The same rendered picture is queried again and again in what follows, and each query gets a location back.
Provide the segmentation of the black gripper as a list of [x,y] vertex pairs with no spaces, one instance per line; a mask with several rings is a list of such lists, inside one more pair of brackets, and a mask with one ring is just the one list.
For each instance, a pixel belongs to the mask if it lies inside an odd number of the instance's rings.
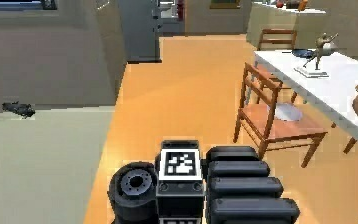
[[111,224],[157,224],[157,175],[149,162],[131,162],[111,178],[107,195],[115,218]]

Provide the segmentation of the brown wooden chair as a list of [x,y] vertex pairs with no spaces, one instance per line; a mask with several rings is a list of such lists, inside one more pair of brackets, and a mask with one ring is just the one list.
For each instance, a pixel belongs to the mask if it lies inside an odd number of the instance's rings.
[[297,31],[293,29],[270,29],[261,31],[257,50],[264,50],[264,45],[281,45],[292,50],[295,47]]
[[309,116],[303,115],[296,121],[277,118],[281,87],[282,83],[272,81],[265,71],[245,64],[233,142],[237,142],[240,130],[244,128],[258,147],[260,159],[268,151],[308,146],[301,163],[305,168],[327,131]]

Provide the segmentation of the grey fridge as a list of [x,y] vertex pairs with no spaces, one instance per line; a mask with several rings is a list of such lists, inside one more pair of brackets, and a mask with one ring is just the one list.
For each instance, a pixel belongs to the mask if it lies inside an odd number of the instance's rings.
[[161,61],[157,0],[118,0],[128,63]]

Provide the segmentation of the dark blue plate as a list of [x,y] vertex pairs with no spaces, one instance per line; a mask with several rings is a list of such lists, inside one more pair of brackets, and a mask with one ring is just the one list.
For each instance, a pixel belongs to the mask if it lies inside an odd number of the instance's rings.
[[299,57],[299,58],[312,58],[314,56],[314,51],[313,50],[309,50],[309,49],[293,49],[291,51],[291,53],[295,56],[295,57]]

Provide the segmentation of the window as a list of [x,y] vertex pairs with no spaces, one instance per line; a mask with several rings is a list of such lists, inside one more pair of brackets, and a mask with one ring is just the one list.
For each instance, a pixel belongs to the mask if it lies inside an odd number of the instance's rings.
[[57,9],[56,0],[0,0],[0,11]]

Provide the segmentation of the pale kitchen counter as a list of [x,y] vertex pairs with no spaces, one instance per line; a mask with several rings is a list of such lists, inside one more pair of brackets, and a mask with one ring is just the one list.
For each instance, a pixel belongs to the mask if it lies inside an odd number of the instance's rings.
[[246,40],[257,46],[263,29],[288,29],[297,32],[296,48],[314,48],[315,40],[325,32],[327,19],[328,14],[318,9],[298,11],[253,2]]

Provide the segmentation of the white long table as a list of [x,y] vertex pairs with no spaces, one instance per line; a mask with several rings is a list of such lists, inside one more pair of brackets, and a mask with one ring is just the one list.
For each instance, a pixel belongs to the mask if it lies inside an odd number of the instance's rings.
[[320,67],[328,77],[306,78],[295,70],[305,63],[305,59],[292,53],[284,50],[255,51],[254,57],[255,62],[263,65],[358,142],[358,116],[352,107],[357,95],[357,60],[335,52],[321,60]]

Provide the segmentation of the bronze figure statue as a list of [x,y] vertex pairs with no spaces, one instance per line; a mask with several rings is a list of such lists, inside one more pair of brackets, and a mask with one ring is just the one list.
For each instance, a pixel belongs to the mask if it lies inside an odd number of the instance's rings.
[[303,65],[296,66],[294,70],[307,78],[328,77],[328,73],[320,68],[320,62],[323,56],[330,56],[336,51],[336,45],[333,43],[338,36],[323,33],[316,39],[313,56]]

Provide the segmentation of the framed wall picture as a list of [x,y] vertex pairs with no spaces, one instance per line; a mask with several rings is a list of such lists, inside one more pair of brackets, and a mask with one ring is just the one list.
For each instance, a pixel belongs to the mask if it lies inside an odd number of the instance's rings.
[[239,9],[240,0],[211,0],[211,9]]

